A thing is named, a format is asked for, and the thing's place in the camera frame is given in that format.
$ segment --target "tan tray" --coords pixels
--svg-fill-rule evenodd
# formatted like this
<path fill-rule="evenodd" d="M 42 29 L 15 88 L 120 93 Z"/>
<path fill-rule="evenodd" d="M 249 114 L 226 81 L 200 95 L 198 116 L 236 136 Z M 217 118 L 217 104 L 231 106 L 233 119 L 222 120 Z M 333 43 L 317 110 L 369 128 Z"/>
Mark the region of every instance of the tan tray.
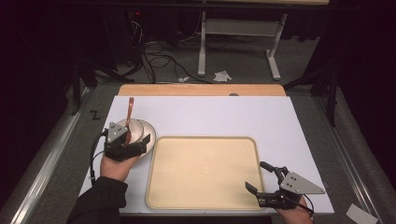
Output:
<path fill-rule="evenodd" d="M 161 137 L 146 201 L 155 209 L 260 210 L 245 181 L 263 191 L 253 139 Z"/>

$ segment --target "robotic hand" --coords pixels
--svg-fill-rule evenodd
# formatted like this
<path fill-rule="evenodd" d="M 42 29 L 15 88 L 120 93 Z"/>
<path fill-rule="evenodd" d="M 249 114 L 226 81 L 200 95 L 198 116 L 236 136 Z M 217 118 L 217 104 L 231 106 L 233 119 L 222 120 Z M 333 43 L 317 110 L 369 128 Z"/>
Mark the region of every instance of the robotic hand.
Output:
<path fill-rule="evenodd" d="M 141 142 L 125 145 L 126 134 L 129 130 L 117 123 L 110 123 L 105 141 L 105 156 L 114 161 L 126 161 L 132 157 L 140 156 L 147 152 L 150 134 Z"/>
<path fill-rule="evenodd" d="M 140 156 L 147 152 L 147 144 L 150 142 L 151 135 L 145 136 L 142 141 L 134 142 L 132 144 L 125 144 L 126 135 L 129 132 L 128 128 L 122 127 L 117 123 L 110 122 L 109 128 L 96 137 L 91 148 L 91 183 L 95 183 L 95 171 L 93 170 L 93 160 L 96 156 L 93 155 L 99 139 L 104 136 L 105 141 L 105 156 L 114 161 L 126 161 L 132 157 Z"/>
<path fill-rule="evenodd" d="M 322 194 L 325 190 L 311 183 L 300 175 L 290 172 L 288 168 L 273 167 L 265 161 L 260 162 L 260 167 L 268 172 L 274 172 L 277 177 L 279 190 L 274 193 L 258 192 L 258 190 L 245 182 L 246 189 L 256 196 L 259 207 L 271 207 L 276 209 L 293 209 L 300 206 L 313 216 L 314 211 L 299 204 L 301 197 L 306 194 Z"/>

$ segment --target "metal stand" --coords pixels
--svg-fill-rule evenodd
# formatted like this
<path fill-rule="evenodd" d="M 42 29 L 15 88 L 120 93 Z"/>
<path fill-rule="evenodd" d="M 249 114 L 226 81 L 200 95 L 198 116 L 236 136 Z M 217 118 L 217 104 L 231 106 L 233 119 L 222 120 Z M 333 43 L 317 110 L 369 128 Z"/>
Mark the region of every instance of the metal stand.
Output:
<path fill-rule="evenodd" d="M 198 61 L 198 76 L 205 76 L 206 34 L 216 35 L 257 35 L 273 36 L 274 43 L 271 49 L 266 50 L 266 58 L 271 68 L 274 80 L 280 80 L 280 74 L 276 66 L 275 53 L 280 40 L 280 36 L 285 26 L 288 14 L 282 14 L 280 21 L 236 21 L 236 20 L 207 20 L 206 12 L 202 12 L 201 23 L 201 47 Z"/>

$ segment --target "white table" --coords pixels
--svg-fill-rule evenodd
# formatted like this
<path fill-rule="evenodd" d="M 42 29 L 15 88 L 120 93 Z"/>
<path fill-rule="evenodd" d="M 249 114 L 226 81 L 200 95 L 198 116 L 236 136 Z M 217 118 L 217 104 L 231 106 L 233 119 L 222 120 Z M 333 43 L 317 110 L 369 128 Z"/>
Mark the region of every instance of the white table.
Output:
<path fill-rule="evenodd" d="M 116 96 L 104 128 L 126 118 L 128 96 Z M 256 141 L 261 161 L 287 166 L 291 171 L 323 187 L 318 168 L 305 141 L 291 100 L 287 96 L 135 96 L 133 119 L 149 122 L 161 136 L 249 136 Z M 103 150 L 102 138 L 96 153 Z M 126 179 L 124 215 L 269 215 L 275 210 L 213 211 L 154 210 L 146 204 L 152 153 L 142 158 Z M 101 157 L 94 161 L 99 173 Z M 262 170 L 266 192 L 278 189 L 274 174 Z M 81 193 L 91 187 L 89 174 Z M 327 194 L 309 195 L 319 214 L 333 213 Z"/>

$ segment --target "black cable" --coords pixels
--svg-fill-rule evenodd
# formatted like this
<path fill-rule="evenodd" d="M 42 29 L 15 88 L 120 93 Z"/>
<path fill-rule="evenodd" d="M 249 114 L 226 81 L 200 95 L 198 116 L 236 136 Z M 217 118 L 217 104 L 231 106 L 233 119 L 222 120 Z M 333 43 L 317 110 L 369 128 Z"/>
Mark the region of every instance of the black cable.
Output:
<path fill-rule="evenodd" d="M 189 40 L 185 40 L 185 41 L 178 42 L 178 43 L 181 45 L 187 46 L 187 47 L 195 47 L 195 46 L 198 46 L 201 44 L 201 40 L 197 39 L 197 37 L 199 37 L 199 36 L 196 36 L 195 38 L 191 38 Z"/>
<path fill-rule="evenodd" d="M 129 70 L 128 72 L 124 73 L 124 74 L 119 74 L 118 72 L 113 71 L 111 74 L 107 74 L 107 76 L 102 76 L 102 75 L 99 75 L 97 73 L 95 73 L 95 76 L 99 77 L 99 78 L 102 78 L 102 79 L 111 79 L 111 78 L 119 79 L 119 78 L 115 77 L 116 75 L 118 75 L 120 77 L 127 78 L 131 74 L 133 74 L 133 73 L 137 72 L 138 70 L 140 70 L 140 68 L 142 66 L 143 66 L 143 60 L 140 58 L 140 59 L 137 60 L 137 62 L 134 65 L 134 67 L 131 70 Z M 130 80 L 132 82 L 134 81 L 133 79 L 121 79 L 120 81 L 128 81 L 128 80 Z"/>
<path fill-rule="evenodd" d="M 154 69 L 152 68 L 152 66 L 151 66 L 151 64 L 149 62 L 148 56 L 146 55 L 146 51 L 143 52 L 143 56 L 145 56 L 146 62 L 148 63 L 149 68 L 151 70 L 151 77 L 152 77 L 151 84 L 154 84 L 156 82 L 155 73 L 154 73 Z"/>
<path fill-rule="evenodd" d="M 126 78 L 126 77 L 118 74 L 117 72 L 115 72 L 115 71 L 113 71 L 111 69 L 108 69 L 106 67 L 103 67 L 100 64 L 95 63 L 95 62 L 93 62 L 93 61 L 91 61 L 89 59 L 85 59 L 84 62 L 86 62 L 89 66 L 91 66 L 93 68 L 96 68 L 98 70 L 103 71 L 104 73 L 108 74 L 109 76 L 115 78 L 118 81 L 121 81 L 121 82 L 134 82 L 134 79 Z"/>
<path fill-rule="evenodd" d="M 177 64 L 174 63 L 174 72 L 175 76 L 177 77 L 177 80 L 180 78 L 180 76 L 177 74 Z"/>
<path fill-rule="evenodd" d="M 229 37 L 229 41 L 232 43 L 254 43 L 257 41 L 260 41 L 264 38 L 264 36 L 250 36 L 250 35 L 230 35 Z M 252 39 L 250 40 L 243 40 L 241 38 L 237 39 L 235 37 L 241 37 L 241 38 L 246 38 L 246 37 L 252 37 Z"/>
<path fill-rule="evenodd" d="M 153 75 L 151 74 L 151 72 L 149 71 L 149 69 L 146 67 L 146 66 L 144 66 L 144 69 L 145 69 L 145 73 L 146 73 L 146 76 L 148 77 L 148 83 L 152 83 L 152 77 L 153 77 Z"/>
<path fill-rule="evenodd" d="M 291 198 L 289 198 L 287 196 L 285 196 L 285 199 L 288 200 L 289 202 L 294 203 L 295 205 L 303 208 L 305 211 L 307 211 L 309 213 L 309 216 L 312 217 L 315 214 L 314 210 L 312 210 L 312 209 L 310 209 L 310 208 L 308 208 L 308 207 L 306 207 L 306 206 L 304 206 L 304 205 L 302 205 L 300 203 L 295 202 L 293 199 L 291 199 Z"/>
<path fill-rule="evenodd" d="M 154 52 L 154 53 L 147 53 L 147 55 L 153 56 L 153 57 L 154 57 L 153 59 L 148 60 L 148 63 L 149 63 L 149 65 L 150 65 L 150 68 L 151 68 L 151 69 L 152 69 L 153 67 L 157 67 L 157 68 L 164 67 L 164 66 L 168 65 L 170 62 L 172 62 L 172 63 L 175 64 L 175 66 L 178 66 L 178 67 L 180 67 L 181 69 L 183 69 L 184 73 L 185 73 L 188 77 L 191 77 L 192 79 L 194 79 L 195 81 L 203 82 L 203 83 L 208 83 L 208 84 L 212 84 L 212 83 L 209 82 L 209 81 L 206 81 L 206 80 L 203 80 L 203 79 L 200 79 L 200 78 L 197 78 L 197 77 L 194 77 L 194 76 L 190 75 L 189 72 L 187 71 L 187 69 L 186 69 L 183 65 L 181 65 L 174 57 L 172 57 L 172 56 L 170 56 L 170 55 L 168 55 L 168 54 L 163 53 L 163 46 L 162 46 L 161 44 L 159 44 L 159 43 L 148 44 L 147 47 L 146 47 L 146 50 L 147 50 L 149 47 L 151 47 L 151 46 L 160 46 L 160 47 L 161 47 L 161 49 L 158 50 L 157 52 Z M 161 65 L 161 66 L 153 66 L 152 64 L 150 64 L 150 63 L 152 63 L 154 60 L 158 60 L 158 59 L 166 59 L 167 62 L 166 62 L 165 64 Z"/>
<path fill-rule="evenodd" d="M 192 35 L 188 36 L 186 39 L 178 40 L 179 43 L 182 43 L 182 42 L 184 42 L 184 41 L 188 41 L 188 40 L 194 39 L 194 38 L 196 38 L 197 36 L 199 36 L 199 35 L 197 35 L 196 33 L 198 32 L 198 29 L 199 29 L 199 27 L 200 27 L 201 20 L 202 20 L 202 17 L 203 17 L 203 13 L 204 13 L 204 12 L 199 12 L 198 22 L 197 22 L 197 25 L 195 26 L 195 30 L 192 32 Z"/>
<path fill-rule="evenodd" d="M 306 196 L 306 194 L 304 194 L 304 197 L 311 203 L 312 211 L 315 211 L 312 201 L 308 198 L 308 196 Z"/>
<path fill-rule="evenodd" d="M 225 38 L 225 43 L 219 47 L 211 47 L 208 45 L 208 43 L 206 43 L 205 46 L 209 49 L 222 49 L 222 48 L 226 47 L 228 45 L 228 43 L 230 43 L 230 37 L 229 36 L 226 36 L 226 37 L 227 38 Z"/>
<path fill-rule="evenodd" d="M 96 156 L 94 156 L 93 154 L 95 153 L 96 147 L 97 147 L 97 145 L 99 143 L 99 139 L 102 136 L 107 136 L 107 134 L 108 134 L 108 129 L 105 129 L 102 133 L 100 133 L 98 136 L 95 137 L 95 139 L 94 139 L 94 141 L 92 143 L 91 156 L 90 156 L 90 175 L 91 175 L 91 183 L 92 183 L 92 185 L 95 184 L 95 180 L 96 180 L 95 179 L 95 171 L 93 170 L 93 160 L 97 156 L 97 154 L 96 154 Z"/>
<path fill-rule="evenodd" d="M 102 154 L 102 153 L 104 153 L 104 151 L 100 151 L 100 152 L 96 153 L 96 155 L 93 157 L 92 160 L 95 161 L 96 157 L 99 156 L 99 155 Z"/>

